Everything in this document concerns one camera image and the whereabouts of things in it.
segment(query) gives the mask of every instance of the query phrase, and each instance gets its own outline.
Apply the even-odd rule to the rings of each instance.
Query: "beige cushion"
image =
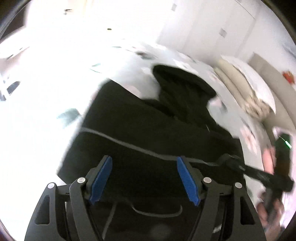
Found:
[[[234,84],[236,81],[232,81],[230,78],[228,78],[228,76],[219,68],[214,68],[214,71],[225,84],[229,92],[233,95],[238,105],[244,109],[246,113],[259,121],[262,121],[269,115],[270,107],[266,103],[264,103],[262,100],[259,100],[255,95],[252,95],[252,92],[247,96],[246,99],[244,99],[241,95],[241,92]]]
[[[221,79],[221,81],[225,84],[229,92],[233,95],[237,103],[240,107],[244,108],[245,106],[245,100],[242,97],[241,93],[235,87],[235,85],[232,83],[232,81],[227,77],[227,75],[219,68],[214,68],[215,73],[218,75],[218,77]]]
[[[276,102],[276,115],[268,118],[268,127],[273,124],[295,132],[296,91],[283,75],[261,56],[254,54],[249,61],[249,65],[260,74],[273,91]]]
[[[295,125],[293,124],[293,121],[288,115],[285,107],[282,105],[273,91],[272,94],[274,96],[274,102],[276,104],[276,114],[271,111],[270,115],[263,121],[263,125],[271,142],[275,141],[274,134],[272,132],[272,128],[275,126],[278,126],[284,130],[288,130],[291,133],[296,133]]]
[[[245,100],[254,95],[254,92],[246,78],[240,71],[234,68],[232,64],[224,59],[219,59],[217,67],[228,76]]]

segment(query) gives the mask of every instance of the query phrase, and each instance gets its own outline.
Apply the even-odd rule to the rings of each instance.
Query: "white wall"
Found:
[[[147,42],[155,42],[171,11],[172,0],[94,0],[93,23]]]
[[[238,58],[248,61],[255,52],[278,71],[290,70],[296,75],[296,60],[283,48],[283,44],[292,46],[295,44],[273,11],[261,4],[254,28],[238,54]]]
[[[170,11],[157,43],[181,52],[206,2],[205,0],[174,0],[176,9]]]

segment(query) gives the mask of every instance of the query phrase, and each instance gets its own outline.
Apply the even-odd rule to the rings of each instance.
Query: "white cabinet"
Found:
[[[66,15],[84,15],[86,6],[90,4],[88,0],[67,0]]]
[[[223,30],[225,36],[220,35],[213,48],[213,61],[219,59],[220,55],[236,56],[254,18],[239,4],[235,4],[231,17]]]
[[[211,63],[212,51],[220,37],[219,32],[231,16],[235,4],[235,0],[205,0],[182,52]]]
[[[206,0],[182,52],[210,65],[221,54],[235,56],[253,21],[253,16],[235,0]]]
[[[157,42],[181,51],[203,1],[206,0],[174,0]]]
[[[257,11],[260,7],[258,0],[236,0],[244,9],[247,10],[254,18],[256,17]]]

